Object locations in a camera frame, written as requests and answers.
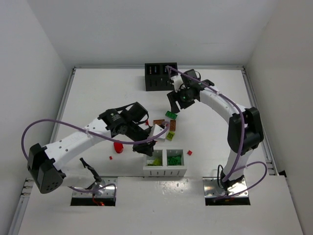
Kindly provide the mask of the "dark green lego brick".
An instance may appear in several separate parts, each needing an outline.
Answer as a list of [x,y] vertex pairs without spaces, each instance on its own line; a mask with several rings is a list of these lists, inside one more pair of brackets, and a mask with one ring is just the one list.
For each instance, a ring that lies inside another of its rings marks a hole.
[[167,163],[168,165],[181,165],[181,156],[169,157]]

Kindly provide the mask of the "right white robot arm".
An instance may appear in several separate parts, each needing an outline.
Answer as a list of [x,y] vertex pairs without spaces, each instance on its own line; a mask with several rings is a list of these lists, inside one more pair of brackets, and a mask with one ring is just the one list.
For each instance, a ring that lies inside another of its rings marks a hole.
[[257,108],[239,105],[221,93],[215,84],[194,69],[180,72],[166,66],[174,89],[167,94],[172,113],[179,113],[199,101],[219,114],[228,124],[227,142],[230,154],[219,179],[223,189],[241,181],[252,151],[264,140],[260,113]]

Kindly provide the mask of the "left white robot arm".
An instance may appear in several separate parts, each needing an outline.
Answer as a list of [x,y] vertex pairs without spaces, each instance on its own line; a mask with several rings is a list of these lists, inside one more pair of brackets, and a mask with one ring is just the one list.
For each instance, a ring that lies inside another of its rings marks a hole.
[[138,102],[108,109],[90,124],[59,141],[41,146],[35,144],[29,150],[27,168],[40,193],[47,194],[62,185],[69,174],[64,166],[77,155],[92,146],[117,135],[132,140],[133,151],[152,156],[155,141],[151,139],[151,127],[140,127],[148,117],[148,111]]

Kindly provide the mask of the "lime lego brick top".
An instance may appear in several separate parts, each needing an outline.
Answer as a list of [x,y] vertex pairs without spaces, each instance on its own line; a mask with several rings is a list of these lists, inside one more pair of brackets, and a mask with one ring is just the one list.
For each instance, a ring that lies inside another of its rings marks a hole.
[[154,159],[153,166],[162,166],[162,159],[161,158]]

